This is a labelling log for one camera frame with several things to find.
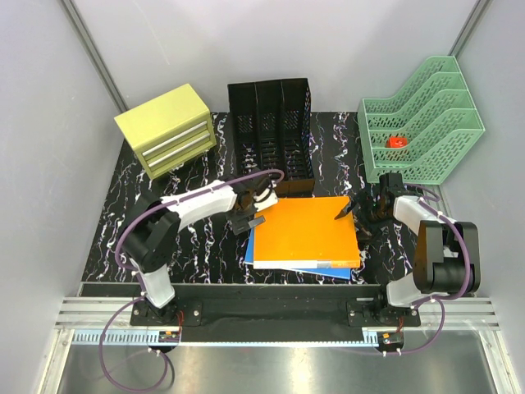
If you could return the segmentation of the orange folder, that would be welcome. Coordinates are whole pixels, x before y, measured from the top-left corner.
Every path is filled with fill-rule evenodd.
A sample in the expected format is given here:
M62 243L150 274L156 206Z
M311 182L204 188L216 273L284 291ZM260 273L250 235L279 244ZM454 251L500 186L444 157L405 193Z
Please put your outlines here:
M347 196L282 198L256 213L253 266L256 269L359 268L353 216L337 215Z

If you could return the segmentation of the blue folder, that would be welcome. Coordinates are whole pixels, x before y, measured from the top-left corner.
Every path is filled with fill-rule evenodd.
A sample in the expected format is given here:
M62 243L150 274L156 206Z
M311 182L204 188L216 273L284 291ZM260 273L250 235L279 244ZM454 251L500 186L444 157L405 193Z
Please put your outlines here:
M254 242L255 242L255 230L253 229L249 234L249 240L247 244L247 250L244 256L244 263L253 265L254 261ZM350 268L292 268L291 272L295 273L308 273L312 275L320 275L324 277L330 277L335 279L343 279L349 281L351 278Z

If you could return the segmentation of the black magazine file holder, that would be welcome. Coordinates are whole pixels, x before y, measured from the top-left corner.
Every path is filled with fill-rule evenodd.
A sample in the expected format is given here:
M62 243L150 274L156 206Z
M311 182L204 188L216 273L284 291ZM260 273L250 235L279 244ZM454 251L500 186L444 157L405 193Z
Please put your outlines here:
M279 169L280 197L310 197L315 176L309 151L311 92L306 78L227 86L236 172Z

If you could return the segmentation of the yellow-green drawer cabinet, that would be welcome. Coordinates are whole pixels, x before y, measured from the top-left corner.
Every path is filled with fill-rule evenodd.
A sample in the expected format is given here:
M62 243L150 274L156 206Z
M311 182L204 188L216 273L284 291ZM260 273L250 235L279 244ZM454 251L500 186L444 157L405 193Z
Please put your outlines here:
M152 180L217 144L210 110L189 84L123 112L115 122Z

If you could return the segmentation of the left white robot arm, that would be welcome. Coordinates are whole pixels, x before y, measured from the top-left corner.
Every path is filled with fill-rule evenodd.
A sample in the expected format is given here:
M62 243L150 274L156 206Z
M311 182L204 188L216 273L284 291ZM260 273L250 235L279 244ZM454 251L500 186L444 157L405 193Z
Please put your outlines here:
M139 277L141 293L150 303L148 315L167 325L177 314L175 290L168 273L168 260L180 231L216 214L225 214L231 230L239 235L263 222L256 213L278 202L268 175L216 180L182 195L139 197L124 226L119 250L125 252Z

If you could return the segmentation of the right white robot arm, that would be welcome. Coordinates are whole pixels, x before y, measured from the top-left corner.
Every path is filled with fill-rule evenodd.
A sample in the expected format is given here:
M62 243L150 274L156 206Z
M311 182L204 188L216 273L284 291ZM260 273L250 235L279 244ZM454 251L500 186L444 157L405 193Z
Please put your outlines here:
M477 226L449 218L430 202L440 200L422 186L407 184L396 172L379 177L378 192L360 190L336 214L340 220L353 213L358 242L374 240L389 222L405 225L416 237L413 268L405 277L386 285L386 297L372 305L373 318L382 325L399 319L402 308L418 308L430 300L457 300L481 285Z

